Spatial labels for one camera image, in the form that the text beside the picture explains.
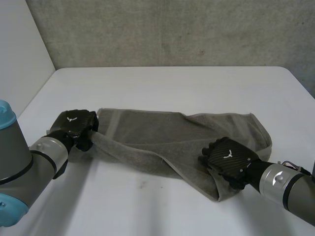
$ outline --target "robotic hand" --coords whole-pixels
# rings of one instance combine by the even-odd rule
[[[71,148],[89,150],[89,131],[97,129],[95,112],[62,112],[49,134],[28,148],[15,114],[0,100],[0,227],[19,222],[48,183],[64,173]]]
[[[202,154],[199,161],[232,188],[250,184],[265,198],[315,226],[315,181],[304,168],[288,161],[282,165],[261,161],[255,152],[227,137],[210,143]]]

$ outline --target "white logo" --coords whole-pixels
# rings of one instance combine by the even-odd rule
[[[231,151],[231,150],[229,150],[229,151],[230,151],[230,154],[229,154],[228,156],[224,156],[223,158],[233,157],[233,156],[232,156],[232,151]]]
[[[78,117],[73,118],[73,119],[70,119],[69,117],[67,117],[67,120],[68,120],[69,122],[71,122],[71,121],[73,121],[73,120],[76,120],[76,119],[78,119]]]

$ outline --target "white table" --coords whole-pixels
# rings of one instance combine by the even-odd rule
[[[270,161],[314,163],[315,100],[281,67],[67,68],[19,118],[28,145],[64,110],[124,108],[254,113],[270,133]],[[315,235],[315,228],[247,186],[214,203],[183,180],[121,164],[69,164],[5,236]]]

